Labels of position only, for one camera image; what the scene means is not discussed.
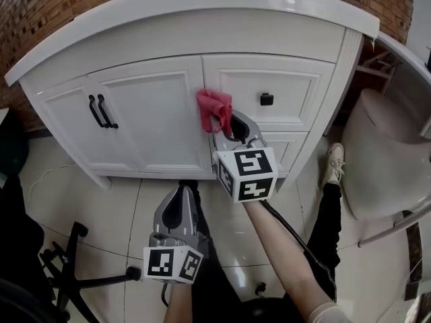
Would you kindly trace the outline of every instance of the cabinet door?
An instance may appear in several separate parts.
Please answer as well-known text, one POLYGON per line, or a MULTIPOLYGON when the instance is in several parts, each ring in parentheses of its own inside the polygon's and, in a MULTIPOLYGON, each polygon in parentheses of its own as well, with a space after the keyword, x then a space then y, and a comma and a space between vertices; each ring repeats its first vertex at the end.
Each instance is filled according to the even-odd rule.
POLYGON ((205 86, 232 95, 234 109, 263 131, 309 131, 325 97, 333 63, 275 55, 205 55, 205 86), (268 93, 274 101, 262 106, 268 93))
POLYGON ((142 172, 212 172, 195 97, 203 87, 200 57, 131 63, 89 76, 127 128, 142 172))
MULTIPOLYGON (((88 79, 80 77, 39 93, 38 99, 51 120, 50 128, 64 136, 89 169, 137 171, 119 130, 100 127, 96 122, 90 111, 89 95, 95 97, 93 107, 99 118, 102 119, 102 115, 93 91, 88 79)), ((103 104, 109 111, 108 102, 103 104)))
POLYGON ((268 147, 274 149, 278 172, 289 172, 301 150, 307 133, 303 132, 262 132, 268 147))

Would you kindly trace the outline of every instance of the shoe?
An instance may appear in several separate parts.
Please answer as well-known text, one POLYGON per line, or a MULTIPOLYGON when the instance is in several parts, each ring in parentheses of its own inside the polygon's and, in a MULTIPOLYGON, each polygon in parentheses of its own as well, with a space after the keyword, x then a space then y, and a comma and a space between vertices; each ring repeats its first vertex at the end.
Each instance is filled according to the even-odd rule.
POLYGON ((327 167, 321 182, 321 189, 326 183, 339 185, 344 175, 341 167, 344 165, 344 148, 341 143, 333 143, 327 151, 327 167))

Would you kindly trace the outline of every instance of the red cloth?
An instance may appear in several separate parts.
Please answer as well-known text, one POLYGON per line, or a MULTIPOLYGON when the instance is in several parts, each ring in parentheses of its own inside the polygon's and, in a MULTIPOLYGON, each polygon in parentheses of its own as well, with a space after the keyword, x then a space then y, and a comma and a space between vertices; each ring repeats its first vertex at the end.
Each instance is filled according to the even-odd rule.
POLYGON ((196 93, 197 105, 201 111, 201 123, 205 132, 211 132, 211 114, 218 117, 220 125, 215 128, 215 132, 222 129, 228 136, 232 135, 230 119, 232 118, 232 96, 212 89, 200 89, 196 93))

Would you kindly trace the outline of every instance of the marker cube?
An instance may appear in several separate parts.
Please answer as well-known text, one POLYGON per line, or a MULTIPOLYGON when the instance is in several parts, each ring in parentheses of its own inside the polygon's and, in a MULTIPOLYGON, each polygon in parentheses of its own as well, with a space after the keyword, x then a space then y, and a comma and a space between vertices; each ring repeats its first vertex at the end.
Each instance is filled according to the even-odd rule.
POLYGON ((163 283, 193 283, 203 255, 190 246, 143 249, 143 275, 163 283))
POLYGON ((235 203, 271 197, 278 178, 272 147, 217 151, 217 177, 235 203))

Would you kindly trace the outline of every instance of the black knob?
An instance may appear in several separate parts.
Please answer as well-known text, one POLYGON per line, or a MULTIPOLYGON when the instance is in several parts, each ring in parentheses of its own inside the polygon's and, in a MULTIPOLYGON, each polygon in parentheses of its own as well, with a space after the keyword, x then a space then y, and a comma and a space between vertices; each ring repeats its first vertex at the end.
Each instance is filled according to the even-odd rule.
POLYGON ((274 96, 271 94, 261 94, 261 105, 262 106, 267 106, 267 105, 272 105, 274 104, 274 96))

